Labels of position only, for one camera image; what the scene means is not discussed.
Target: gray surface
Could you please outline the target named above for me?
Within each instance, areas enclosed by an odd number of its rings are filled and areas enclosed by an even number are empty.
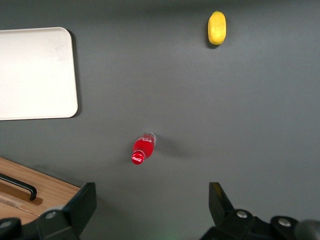
[[[212,49],[215,10],[227,37]],[[1,121],[0,155],[96,182],[84,240],[197,240],[216,181],[265,221],[319,219],[319,16],[318,0],[1,1],[1,30],[73,33],[80,108]],[[136,166],[144,131],[157,146]]]

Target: yellow fruit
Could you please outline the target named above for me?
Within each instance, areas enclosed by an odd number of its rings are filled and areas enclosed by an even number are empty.
[[[227,34],[225,15],[220,11],[212,13],[208,21],[208,37],[210,43],[220,45],[224,42]]]

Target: screw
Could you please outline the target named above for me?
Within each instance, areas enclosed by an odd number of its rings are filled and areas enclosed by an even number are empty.
[[[284,227],[290,227],[291,223],[285,218],[279,218],[278,223]]]
[[[6,227],[9,227],[11,225],[11,221],[5,221],[0,224],[0,229],[5,229]]]
[[[248,217],[247,213],[245,211],[237,211],[236,212],[236,215],[239,217],[239,218],[242,218],[242,219],[246,219]]]
[[[52,219],[55,217],[57,213],[55,211],[48,213],[47,215],[45,215],[45,219]]]

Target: red bottle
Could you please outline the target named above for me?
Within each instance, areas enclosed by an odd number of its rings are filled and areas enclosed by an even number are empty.
[[[134,164],[142,164],[154,151],[156,136],[152,132],[144,133],[133,145],[131,160]]]

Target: drawer handle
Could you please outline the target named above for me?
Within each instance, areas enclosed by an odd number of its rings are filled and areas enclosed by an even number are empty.
[[[19,181],[15,178],[9,177],[9,176],[4,175],[2,173],[0,173],[0,179],[3,181],[6,181],[8,183],[11,183],[13,185],[16,185],[18,187],[21,187],[23,189],[28,190],[31,193],[30,201],[33,201],[37,196],[37,189],[34,186],[31,186],[30,184],[27,184],[23,181]]]

